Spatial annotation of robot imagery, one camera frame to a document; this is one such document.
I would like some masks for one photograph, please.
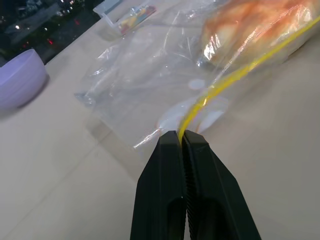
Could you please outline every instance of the purple bowl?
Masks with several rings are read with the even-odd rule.
[[[46,83],[45,65],[34,49],[27,50],[0,68],[0,109],[18,108]]]

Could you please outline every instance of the plastic wrap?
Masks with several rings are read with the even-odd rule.
[[[315,32],[319,13],[318,0],[181,2],[108,48],[76,96],[151,154],[168,130],[210,127]]]

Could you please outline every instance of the bread in plastic bag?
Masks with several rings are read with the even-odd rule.
[[[318,0],[184,1],[102,53],[76,96],[147,161],[166,131],[210,127],[318,17]]]

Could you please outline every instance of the bread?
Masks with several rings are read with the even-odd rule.
[[[250,63],[314,20],[319,1],[231,0],[205,21],[202,53],[221,67]]]

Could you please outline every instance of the table surface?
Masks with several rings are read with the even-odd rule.
[[[99,21],[46,65],[29,105],[0,114],[0,240],[127,240],[144,167],[73,96],[108,46]],[[320,35],[204,133],[263,240],[320,239]]]

